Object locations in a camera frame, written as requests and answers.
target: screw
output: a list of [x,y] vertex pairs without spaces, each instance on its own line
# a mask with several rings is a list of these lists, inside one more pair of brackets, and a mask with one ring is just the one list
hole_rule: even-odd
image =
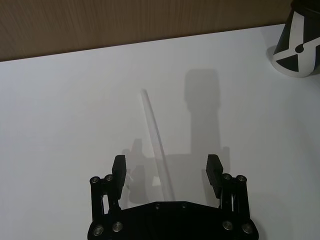
[[224,229],[225,230],[228,230],[228,231],[230,231],[230,230],[232,230],[233,228],[234,228],[234,226],[232,225],[232,223],[230,222],[230,221],[224,221],[223,223],[222,223],[222,226],[224,227]]
[[114,178],[114,177],[113,177],[111,174],[109,174],[109,175],[107,175],[107,176],[105,177],[105,179],[106,179],[107,181],[111,181],[113,178]]
[[236,178],[241,182],[247,181],[247,178],[245,176],[243,176],[243,175],[238,175],[238,176],[236,176]]
[[99,181],[99,177],[97,177],[97,176],[94,176],[93,178],[91,178],[91,182],[93,184],[97,183],[98,181]]
[[93,229],[93,235],[100,236],[103,233],[103,231],[104,231],[104,228],[101,225],[98,225]]
[[230,180],[232,178],[232,176],[228,173],[223,174],[223,178],[226,180]]
[[243,224],[241,228],[246,234],[252,234],[254,231],[250,223]]
[[120,232],[123,227],[124,226],[122,225],[122,223],[117,221],[115,224],[112,225],[112,231],[114,231],[115,233]]

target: wooden wall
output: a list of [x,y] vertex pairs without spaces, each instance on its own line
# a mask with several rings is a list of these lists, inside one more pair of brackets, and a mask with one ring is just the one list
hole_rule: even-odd
[[0,0],[0,61],[283,23],[292,0]]

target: white surface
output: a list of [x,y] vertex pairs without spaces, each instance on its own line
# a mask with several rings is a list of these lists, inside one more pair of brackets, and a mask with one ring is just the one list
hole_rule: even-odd
[[273,68],[266,51],[282,29],[1,62],[1,239],[86,239],[89,179],[110,173],[121,153],[129,169],[121,206],[163,199],[141,88],[176,200],[217,204],[204,172],[216,153],[225,172],[248,178],[260,239],[318,239],[320,76]]
[[147,90],[141,90],[141,99],[144,109],[145,120],[148,125],[150,141],[153,149],[153,157],[156,164],[157,174],[162,189],[163,200],[172,202],[175,200],[174,190],[170,181],[170,173],[166,161],[166,155],[161,143],[159,129]]

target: wood panel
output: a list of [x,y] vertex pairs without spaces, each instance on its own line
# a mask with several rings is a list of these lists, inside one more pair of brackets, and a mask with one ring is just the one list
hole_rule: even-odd
[[0,0],[0,61],[283,23],[291,0]]

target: white table surface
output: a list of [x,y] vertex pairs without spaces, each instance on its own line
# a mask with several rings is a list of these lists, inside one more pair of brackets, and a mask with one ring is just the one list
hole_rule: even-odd
[[148,91],[176,200],[216,206],[208,154],[248,178],[261,240],[319,239],[320,75],[277,72],[283,25],[0,63],[0,232],[87,239],[89,179],[125,153],[120,205],[163,200]]

